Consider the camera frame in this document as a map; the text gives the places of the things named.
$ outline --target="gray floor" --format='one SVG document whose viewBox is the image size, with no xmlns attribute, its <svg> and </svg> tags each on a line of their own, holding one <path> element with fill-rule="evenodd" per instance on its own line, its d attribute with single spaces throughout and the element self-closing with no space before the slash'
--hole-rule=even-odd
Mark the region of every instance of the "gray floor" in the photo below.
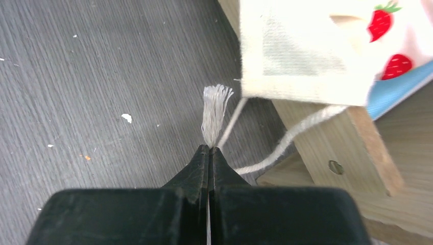
<svg viewBox="0 0 433 245">
<path fill-rule="evenodd" d="M 240 62 L 216 2 L 0 0 L 0 244 L 23 244 L 58 190 L 169 180 L 203 143 L 205 86 L 234 88 L 227 123 Z M 272 104 L 253 100 L 226 158 L 258 162 L 282 133 Z"/>
</svg>

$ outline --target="frayed cord end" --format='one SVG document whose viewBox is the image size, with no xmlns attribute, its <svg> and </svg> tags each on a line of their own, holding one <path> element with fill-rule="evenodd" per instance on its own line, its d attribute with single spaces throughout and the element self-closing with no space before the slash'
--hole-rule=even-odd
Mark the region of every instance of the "frayed cord end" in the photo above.
<svg viewBox="0 0 433 245">
<path fill-rule="evenodd" d="M 204 88 L 202 133 L 204 141 L 210 148 L 217 143 L 227 103 L 232 95 L 232 89 L 221 84 Z"/>
</svg>

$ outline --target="wooden board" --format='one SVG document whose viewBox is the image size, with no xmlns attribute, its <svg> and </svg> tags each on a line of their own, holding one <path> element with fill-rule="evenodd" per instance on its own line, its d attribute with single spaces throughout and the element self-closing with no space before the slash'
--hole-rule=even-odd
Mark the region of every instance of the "wooden board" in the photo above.
<svg viewBox="0 0 433 245">
<path fill-rule="evenodd" d="M 219 0 L 239 36 L 238 0 Z M 287 129 L 323 105 L 273 100 Z M 394 195 L 403 185 L 392 158 L 365 108 L 349 108 L 342 114 L 297 136 L 295 145 L 317 184 L 351 191 Z M 345 175 L 328 171 L 328 162 L 341 163 Z"/>
<path fill-rule="evenodd" d="M 394 197 L 352 192 L 370 234 L 390 244 L 433 244 L 433 107 L 430 83 L 376 125 L 405 187 Z M 259 185 L 314 185 L 299 154 L 257 179 Z"/>
</svg>

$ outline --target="wooden shelf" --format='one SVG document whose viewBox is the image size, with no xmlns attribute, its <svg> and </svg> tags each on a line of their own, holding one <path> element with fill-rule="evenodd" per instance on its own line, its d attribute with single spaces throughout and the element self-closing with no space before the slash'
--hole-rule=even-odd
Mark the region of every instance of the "wooden shelf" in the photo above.
<svg viewBox="0 0 433 245">
<path fill-rule="evenodd" d="M 433 244 L 432 94 L 430 83 L 376 122 L 405 186 L 393 197 L 350 191 L 370 234 L 389 244 Z M 260 176 L 257 183 L 315 185 L 298 153 Z"/>
</svg>

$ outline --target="blue fabric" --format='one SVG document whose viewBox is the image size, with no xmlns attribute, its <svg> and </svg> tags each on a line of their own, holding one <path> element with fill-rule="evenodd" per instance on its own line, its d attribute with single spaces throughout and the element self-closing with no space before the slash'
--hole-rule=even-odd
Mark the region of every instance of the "blue fabric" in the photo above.
<svg viewBox="0 0 433 245">
<path fill-rule="evenodd" d="M 367 111 L 373 120 L 395 106 L 402 97 L 424 83 L 433 74 L 433 61 L 409 71 L 397 78 L 377 81 L 370 91 Z"/>
</svg>

